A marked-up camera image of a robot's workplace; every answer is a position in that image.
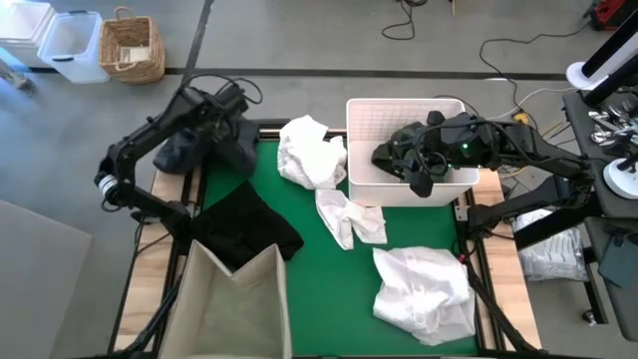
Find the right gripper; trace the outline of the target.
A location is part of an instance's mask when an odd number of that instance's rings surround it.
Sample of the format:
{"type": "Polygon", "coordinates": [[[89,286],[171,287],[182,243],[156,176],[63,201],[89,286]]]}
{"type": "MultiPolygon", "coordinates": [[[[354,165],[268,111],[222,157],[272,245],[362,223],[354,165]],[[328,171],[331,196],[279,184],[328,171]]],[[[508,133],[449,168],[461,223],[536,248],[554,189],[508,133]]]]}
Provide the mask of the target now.
{"type": "Polygon", "coordinates": [[[408,151],[410,189],[419,197],[432,194],[435,179],[442,178],[450,168],[481,164],[486,149],[486,120],[476,115],[460,113],[446,118],[439,111],[430,111],[427,125],[416,130],[414,145],[408,151]]]}

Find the dark grey bulky jacket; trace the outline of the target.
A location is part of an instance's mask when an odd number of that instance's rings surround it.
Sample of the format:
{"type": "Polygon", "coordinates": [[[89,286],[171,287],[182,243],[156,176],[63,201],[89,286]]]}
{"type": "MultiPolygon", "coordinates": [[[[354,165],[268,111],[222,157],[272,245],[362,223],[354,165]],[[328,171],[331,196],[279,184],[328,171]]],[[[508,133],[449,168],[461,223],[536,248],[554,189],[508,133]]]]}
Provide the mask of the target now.
{"type": "Polygon", "coordinates": [[[209,131],[179,130],[159,149],[153,164],[163,173],[184,175],[208,158],[250,176],[256,167],[259,126],[242,116],[221,120],[209,131]]]}

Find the white textured towel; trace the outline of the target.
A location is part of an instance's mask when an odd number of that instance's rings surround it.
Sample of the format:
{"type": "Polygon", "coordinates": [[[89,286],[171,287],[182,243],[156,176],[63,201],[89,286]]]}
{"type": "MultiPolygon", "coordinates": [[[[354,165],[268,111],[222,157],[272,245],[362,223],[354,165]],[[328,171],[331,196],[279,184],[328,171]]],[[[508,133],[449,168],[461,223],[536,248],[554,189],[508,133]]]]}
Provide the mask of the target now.
{"type": "Polygon", "coordinates": [[[347,150],[341,136],[325,140],[328,127],[306,115],[279,132],[277,170],[306,189],[335,189],[346,177],[347,150]]]}

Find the black garment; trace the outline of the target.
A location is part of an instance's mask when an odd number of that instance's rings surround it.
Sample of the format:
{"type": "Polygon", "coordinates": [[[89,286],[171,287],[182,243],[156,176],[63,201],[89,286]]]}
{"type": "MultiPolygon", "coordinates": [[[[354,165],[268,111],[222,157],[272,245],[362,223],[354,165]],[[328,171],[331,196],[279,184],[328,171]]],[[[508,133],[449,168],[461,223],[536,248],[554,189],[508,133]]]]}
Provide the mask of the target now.
{"type": "Polygon", "coordinates": [[[284,260],[303,247],[299,232],[243,182],[192,222],[192,236],[236,270],[272,244],[284,260]]]}

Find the small white cloth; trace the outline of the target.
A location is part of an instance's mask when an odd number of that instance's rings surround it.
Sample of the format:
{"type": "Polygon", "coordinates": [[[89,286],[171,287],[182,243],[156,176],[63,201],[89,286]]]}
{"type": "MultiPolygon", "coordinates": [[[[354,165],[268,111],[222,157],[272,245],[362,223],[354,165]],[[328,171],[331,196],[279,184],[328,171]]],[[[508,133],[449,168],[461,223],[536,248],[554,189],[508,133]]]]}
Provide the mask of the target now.
{"type": "Polygon", "coordinates": [[[343,250],[354,248],[354,235],[367,244],[388,243],[386,221],[380,207],[356,204],[337,189],[316,189],[315,204],[328,231],[343,250]]]}

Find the white shirt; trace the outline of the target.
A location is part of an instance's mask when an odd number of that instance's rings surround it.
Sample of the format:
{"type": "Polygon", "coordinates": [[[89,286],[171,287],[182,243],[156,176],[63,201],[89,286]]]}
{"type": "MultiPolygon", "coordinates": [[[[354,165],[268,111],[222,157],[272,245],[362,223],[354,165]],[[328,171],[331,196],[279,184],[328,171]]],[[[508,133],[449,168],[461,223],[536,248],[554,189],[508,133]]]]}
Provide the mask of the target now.
{"type": "Polygon", "coordinates": [[[436,346],[476,334],[476,293],[468,268],[447,249],[373,250],[382,283],[375,317],[436,346]]]}

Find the white perforated plastic basket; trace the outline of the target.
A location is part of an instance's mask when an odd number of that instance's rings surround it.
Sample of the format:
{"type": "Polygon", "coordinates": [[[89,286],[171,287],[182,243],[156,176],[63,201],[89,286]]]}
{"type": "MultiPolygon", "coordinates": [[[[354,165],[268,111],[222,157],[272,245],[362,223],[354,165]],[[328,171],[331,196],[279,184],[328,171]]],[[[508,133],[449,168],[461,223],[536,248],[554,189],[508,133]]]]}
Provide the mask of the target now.
{"type": "Polygon", "coordinates": [[[452,117],[466,109],[462,101],[439,99],[358,98],[346,104],[348,198],[363,206],[445,206],[479,182],[477,169],[449,170],[428,197],[417,196],[401,179],[372,163],[373,150],[431,111],[452,117]]]}

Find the wicker basket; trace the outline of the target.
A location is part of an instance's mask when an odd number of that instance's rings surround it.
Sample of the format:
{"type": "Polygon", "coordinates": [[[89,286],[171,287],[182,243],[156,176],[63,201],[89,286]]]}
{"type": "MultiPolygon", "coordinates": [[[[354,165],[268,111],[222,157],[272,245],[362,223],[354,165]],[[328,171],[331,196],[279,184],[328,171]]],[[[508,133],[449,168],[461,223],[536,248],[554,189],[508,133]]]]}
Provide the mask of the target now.
{"type": "Polygon", "coordinates": [[[153,17],[136,16],[126,7],[102,22],[100,66],[122,83],[142,85],[159,81],[165,71],[165,46],[153,17]]]}

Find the black side table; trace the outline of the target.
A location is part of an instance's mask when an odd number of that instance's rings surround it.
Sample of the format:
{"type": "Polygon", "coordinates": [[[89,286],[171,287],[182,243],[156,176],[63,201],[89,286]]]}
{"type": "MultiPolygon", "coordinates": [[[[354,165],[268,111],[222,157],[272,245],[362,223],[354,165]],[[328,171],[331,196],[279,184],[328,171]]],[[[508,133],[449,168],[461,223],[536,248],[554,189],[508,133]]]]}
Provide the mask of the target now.
{"type": "Polygon", "coordinates": [[[582,207],[559,209],[524,227],[514,234],[519,249],[536,244],[561,231],[583,224],[590,244],[583,249],[585,268],[589,279],[584,282],[590,309],[597,323],[606,324],[607,315],[600,300],[595,279],[603,280],[618,327],[623,337],[638,342],[638,287],[620,288],[599,274],[607,244],[615,234],[638,232],[638,200],[623,199],[607,186],[603,168],[614,160],[594,144],[590,135],[594,122],[588,113],[593,110],[583,101],[580,93],[563,97],[564,111],[575,135],[580,152],[592,158],[591,171],[595,176],[594,194],[582,207]]]}

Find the white base pole stand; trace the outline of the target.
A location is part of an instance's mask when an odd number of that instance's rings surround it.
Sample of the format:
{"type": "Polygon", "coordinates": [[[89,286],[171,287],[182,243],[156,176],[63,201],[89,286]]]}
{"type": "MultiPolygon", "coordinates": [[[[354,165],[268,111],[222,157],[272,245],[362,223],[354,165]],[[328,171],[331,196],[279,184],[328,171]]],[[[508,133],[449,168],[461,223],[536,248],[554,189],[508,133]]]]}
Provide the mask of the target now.
{"type": "Polygon", "coordinates": [[[593,90],[635,59],[638,59],[638,9],[587,61],[572,63],[565,75],[572,87],[593,90]]]}

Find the clear plastic storage bin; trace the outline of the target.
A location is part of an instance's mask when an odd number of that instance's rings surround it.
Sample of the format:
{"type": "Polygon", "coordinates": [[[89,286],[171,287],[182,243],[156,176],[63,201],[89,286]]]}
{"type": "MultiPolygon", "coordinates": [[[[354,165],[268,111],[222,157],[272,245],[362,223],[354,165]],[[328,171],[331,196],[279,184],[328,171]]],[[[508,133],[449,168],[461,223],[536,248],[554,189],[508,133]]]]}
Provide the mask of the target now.
{"type": "Polygon", "coordinates": [[[108,82],[110,75],[100,65],[102,22],[95,11],[54,15],[37,56],[73,84],[108,82]]]}

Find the black pole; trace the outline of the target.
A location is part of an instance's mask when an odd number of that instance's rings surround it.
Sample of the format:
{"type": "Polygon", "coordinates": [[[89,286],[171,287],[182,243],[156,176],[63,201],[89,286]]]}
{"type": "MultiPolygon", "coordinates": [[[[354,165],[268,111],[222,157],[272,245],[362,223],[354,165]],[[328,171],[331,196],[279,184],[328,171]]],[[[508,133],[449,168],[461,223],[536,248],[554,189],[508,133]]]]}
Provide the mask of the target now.
{"type": "Polygon", "coordinates": [[[623,86],[638,86],[638,53],[587,93],[583,101],[587,106],[597,106],[623,86]]]}

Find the white round base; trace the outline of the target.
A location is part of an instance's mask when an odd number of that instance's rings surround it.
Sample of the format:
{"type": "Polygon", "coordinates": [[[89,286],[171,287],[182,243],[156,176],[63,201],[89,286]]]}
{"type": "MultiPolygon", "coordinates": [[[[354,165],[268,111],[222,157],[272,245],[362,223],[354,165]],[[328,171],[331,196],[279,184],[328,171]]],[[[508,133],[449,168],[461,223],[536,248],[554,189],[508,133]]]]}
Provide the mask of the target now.
{"type": "Polygon", "coordinates": [[[607,186],[617,195],[626,199],[638,199],[638,170],[629,165],[622,170],[626,159],[617,159],[605,166],[603,179],[607,186]]]}

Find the green table mat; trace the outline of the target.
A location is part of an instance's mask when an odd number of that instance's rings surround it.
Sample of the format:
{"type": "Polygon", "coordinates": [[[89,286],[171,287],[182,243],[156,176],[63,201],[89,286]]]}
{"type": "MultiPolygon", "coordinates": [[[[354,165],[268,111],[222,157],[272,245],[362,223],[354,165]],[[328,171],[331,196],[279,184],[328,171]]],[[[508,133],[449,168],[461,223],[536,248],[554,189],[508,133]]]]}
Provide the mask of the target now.
{"type": "MultiPolygon", "coordinates": [[[[373,262],[374,246],[355,239],[343,250],[315,205],[314,192],[282,178],[276,168],[277,143],[258,145],[250,178],[224,163],[205,166],[204,206],[250,181],[257,194],[302,236],[304,246],[286,262],[287,298],[293,354],[298,357],[401,357],[473,355],[478,340],[467,337],[426,346],[412,334],[373,315],[381,277],[373,262]]],[[[388,245],[382,249],[426,246],[452,249],[456,242],[453,210],[442,207],[385,207],[388,245]]]]}

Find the beige fabric storage bin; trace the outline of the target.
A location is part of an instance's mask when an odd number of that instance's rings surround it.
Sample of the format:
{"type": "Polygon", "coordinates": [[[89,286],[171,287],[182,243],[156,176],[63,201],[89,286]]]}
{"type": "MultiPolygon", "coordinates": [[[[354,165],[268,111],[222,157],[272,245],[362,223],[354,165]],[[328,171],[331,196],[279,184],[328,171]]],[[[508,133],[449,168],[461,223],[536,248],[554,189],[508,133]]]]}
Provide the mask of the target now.
{"type": "Polygon", "coordinates": [[[272,244],[232,271],[193,241],[159,359],[292,359],[286,269],[272,244]]]}

